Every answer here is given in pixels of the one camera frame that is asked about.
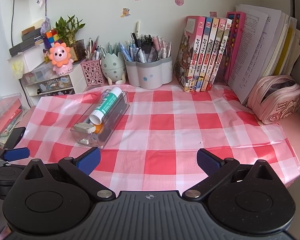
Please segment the pink pencil case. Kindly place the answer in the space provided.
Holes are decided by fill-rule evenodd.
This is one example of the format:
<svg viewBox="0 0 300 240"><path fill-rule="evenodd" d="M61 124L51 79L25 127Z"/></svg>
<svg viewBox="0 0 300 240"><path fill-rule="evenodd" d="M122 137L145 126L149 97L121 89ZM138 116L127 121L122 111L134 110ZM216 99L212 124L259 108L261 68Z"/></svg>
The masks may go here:
<svg viewBox="0 0 300 240"><path fill-rule="evenodd" d="M289 75L263 77L251 90L248 107L263 124L284 119L300 107L300 85Z"/></svg>

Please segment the stack of paper documents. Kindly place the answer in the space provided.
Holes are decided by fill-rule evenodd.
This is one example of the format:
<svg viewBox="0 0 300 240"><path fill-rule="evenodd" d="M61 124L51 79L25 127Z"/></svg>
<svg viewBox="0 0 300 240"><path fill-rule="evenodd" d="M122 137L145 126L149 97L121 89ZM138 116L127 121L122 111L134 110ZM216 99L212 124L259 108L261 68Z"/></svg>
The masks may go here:
<svg viewBox="0 0 300 240"><path fill-rule="evenodd" d="M245 23L227 84L245 105L259 79L282 74L300 31L298 20L281 10L240 4L235 11L245 12Z"/></svg>

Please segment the pencil lead refill box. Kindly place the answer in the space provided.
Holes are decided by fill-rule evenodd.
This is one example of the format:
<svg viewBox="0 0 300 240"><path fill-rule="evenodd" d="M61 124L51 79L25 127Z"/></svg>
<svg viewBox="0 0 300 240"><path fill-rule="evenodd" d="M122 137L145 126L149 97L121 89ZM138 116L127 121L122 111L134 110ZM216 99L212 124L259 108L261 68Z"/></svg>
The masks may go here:
<svg viewBox="0 0 300 240"><path fill-rule="evenodd" d="M106 127L101 132L101 135L99 137L99 139L102 143L105 143L108 140L109 136L113 132L113 130L116 127L119 120L122 118L126 109L127 109L127 104L125 103L125 100L122 99L117 104L115 109L111 112L111 115L109 116L109 118L106 121Z"/></svg>

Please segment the bamboo plant in pot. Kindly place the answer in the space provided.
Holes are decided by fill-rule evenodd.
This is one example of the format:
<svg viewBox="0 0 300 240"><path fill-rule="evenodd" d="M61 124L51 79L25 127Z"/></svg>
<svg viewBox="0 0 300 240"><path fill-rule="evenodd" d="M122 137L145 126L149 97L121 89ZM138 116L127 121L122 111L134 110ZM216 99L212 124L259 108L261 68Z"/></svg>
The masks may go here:
<svg viewBox="0 0 300 240"><path fill-rule="evenodd" d="M68 19L60 17L55 22L55 29L59 38L74 50L78 61L86 57L84 41L76 39L77 32L84 26L85 23L82 23L82 20L79 20L75 15L68 16Z"/></svg>

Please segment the magnifying glass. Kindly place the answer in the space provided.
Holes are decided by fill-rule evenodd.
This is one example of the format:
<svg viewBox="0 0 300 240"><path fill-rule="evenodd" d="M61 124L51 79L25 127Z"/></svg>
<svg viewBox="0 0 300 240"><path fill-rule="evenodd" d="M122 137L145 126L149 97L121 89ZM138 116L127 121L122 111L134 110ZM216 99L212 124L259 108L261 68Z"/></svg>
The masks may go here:
<svg viewBox="0 0 300 240"><path fill-rule="evenodd" d="M158 52L153 46L143 45L136 53L136 60L140 63L152 63L158 61Z"/></svg>

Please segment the colourful rubik cube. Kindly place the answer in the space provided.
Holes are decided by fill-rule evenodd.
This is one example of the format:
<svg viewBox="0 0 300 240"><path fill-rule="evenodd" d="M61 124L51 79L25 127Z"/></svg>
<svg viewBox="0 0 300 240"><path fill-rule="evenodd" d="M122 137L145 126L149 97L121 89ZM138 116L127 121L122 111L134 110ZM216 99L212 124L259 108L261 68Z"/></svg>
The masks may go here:
<svg viewBox="0 0 300 240"><path fill-rule="evenodd" d="M60 43L61 39L57 33L56 29L52 29L45 33L43 37L45 49L49 50L50 48L54 47L56 43Z"/></svg>

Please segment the pink abacus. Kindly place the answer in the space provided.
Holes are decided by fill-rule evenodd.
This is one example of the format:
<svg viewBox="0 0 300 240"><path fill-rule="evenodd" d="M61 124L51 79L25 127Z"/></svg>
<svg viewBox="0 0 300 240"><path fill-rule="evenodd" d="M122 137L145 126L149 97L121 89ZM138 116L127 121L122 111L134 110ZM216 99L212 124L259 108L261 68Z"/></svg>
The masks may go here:
<svg viewBox="0 0 300 240"><path fill-rule="evenodd" d="M225 82L229 81L230 74L234 67L235 59L238 53L241 37L245 23L245 12L233 11L228 12L226 17L232 20L228 42L225 52L224 76Z"/></svg>

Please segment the green egg pen holder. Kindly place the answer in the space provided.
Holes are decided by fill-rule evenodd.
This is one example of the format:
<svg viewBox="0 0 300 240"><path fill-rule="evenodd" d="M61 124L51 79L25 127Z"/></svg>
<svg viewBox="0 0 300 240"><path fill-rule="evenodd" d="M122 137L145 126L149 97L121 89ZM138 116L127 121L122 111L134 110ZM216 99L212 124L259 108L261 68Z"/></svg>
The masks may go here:
<svg viewBox="0 0 300 240"><path fill-rule="evenodd" d="M125 58L121 52L117 55L107 53L106 57L101 61L101 69L109 85L126 83L127 70Z"/></svg>

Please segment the pink lion toy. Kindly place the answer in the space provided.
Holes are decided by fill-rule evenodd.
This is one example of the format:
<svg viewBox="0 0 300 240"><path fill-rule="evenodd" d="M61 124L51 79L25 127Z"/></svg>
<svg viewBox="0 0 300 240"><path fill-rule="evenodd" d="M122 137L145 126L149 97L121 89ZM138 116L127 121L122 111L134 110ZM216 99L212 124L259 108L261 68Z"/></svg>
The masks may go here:
<svg viewBox="0 0 300 240"><path fill-rule="evenodd" d="M74 61L71 58L70 47L66 43L56 42L50 48L49 59L57 76L63 76L73 71Z"/></svg>

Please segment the clear acrylic organizer tray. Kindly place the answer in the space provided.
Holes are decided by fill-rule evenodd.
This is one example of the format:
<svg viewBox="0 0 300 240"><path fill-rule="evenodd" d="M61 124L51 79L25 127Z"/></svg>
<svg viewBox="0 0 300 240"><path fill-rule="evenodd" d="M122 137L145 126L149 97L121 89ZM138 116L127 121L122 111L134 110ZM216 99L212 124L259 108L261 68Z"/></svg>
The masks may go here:
<svg viewBox="0 0 300 240"><path fill-rule="evenodd" d="M126 91L107 89L70 129L77 143L103 149L129 108Z"/></svg>

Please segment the red white checkered cloth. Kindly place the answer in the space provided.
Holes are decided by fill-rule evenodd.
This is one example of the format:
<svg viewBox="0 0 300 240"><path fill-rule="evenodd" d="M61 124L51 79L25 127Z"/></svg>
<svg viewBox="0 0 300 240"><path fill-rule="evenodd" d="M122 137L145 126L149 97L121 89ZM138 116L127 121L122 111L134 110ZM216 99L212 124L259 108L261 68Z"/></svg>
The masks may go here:
<svg viewBox="0 0 300 240"><path fill-rule="evenodd" d="M300 174L281 126L260 124L228 87L194 93L172 83L155 90L121 88L130 106L91 174L115 192L185 191L206 177L197 165L200 148L243 164L264 159L285 184Z"/></svg>

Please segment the white grey flower pen holder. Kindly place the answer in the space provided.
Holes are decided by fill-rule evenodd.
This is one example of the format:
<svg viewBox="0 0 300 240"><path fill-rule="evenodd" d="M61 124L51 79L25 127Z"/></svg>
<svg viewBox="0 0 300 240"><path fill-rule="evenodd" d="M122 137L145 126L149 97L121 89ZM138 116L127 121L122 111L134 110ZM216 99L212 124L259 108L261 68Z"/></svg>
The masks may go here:
<svg viewBox="0 0 300 240"><path fill-rule="evenodd" d="M151 63L125 61L130 85L143 89L156 89L173 79L172 57Z"/></svg>

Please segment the orange highlighter marker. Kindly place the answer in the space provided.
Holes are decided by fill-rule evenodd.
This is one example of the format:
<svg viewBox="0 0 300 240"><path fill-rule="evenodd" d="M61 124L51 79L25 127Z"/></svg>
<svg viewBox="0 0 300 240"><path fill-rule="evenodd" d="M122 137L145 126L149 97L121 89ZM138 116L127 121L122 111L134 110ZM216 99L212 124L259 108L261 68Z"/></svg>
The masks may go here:
<svg viewBox="0 0 300 240"><path fill-rule="evenodd" d="M103 124L100 125L94 125L95 126L95 131L94 133L100 134L103 131Z"/></svg>

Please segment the dark boxes on shelf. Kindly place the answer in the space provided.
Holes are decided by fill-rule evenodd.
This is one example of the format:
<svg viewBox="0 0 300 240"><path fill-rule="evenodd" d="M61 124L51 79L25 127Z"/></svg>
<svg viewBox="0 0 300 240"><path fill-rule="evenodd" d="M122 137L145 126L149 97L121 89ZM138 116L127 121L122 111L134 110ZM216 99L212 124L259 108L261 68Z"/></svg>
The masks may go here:
<svg viewBox="0 0 300 240"><path fill-rule="evenodd" d="M23 53L26 50L43 43L43 37L41 35L40 28L32 29L31 31L22 35L21 39L21 43L16 44L15 46L9 49L11 57L14 57L19 53Z"/></svg>

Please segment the green white glue stick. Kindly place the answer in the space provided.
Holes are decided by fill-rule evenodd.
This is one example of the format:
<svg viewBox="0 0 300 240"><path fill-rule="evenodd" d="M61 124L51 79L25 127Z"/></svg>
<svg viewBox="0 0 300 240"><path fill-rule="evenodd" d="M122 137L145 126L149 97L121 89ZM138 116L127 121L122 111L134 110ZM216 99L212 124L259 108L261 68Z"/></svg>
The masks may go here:
<svg viewBox="0 0 300 240"><path fill-rule="evenodd" d="M89 116L90 121L95 125L100 125L102 123L102 119L110 111L121 93L122 90L119 87L112 88L98 106L92 111Z"/></svg>

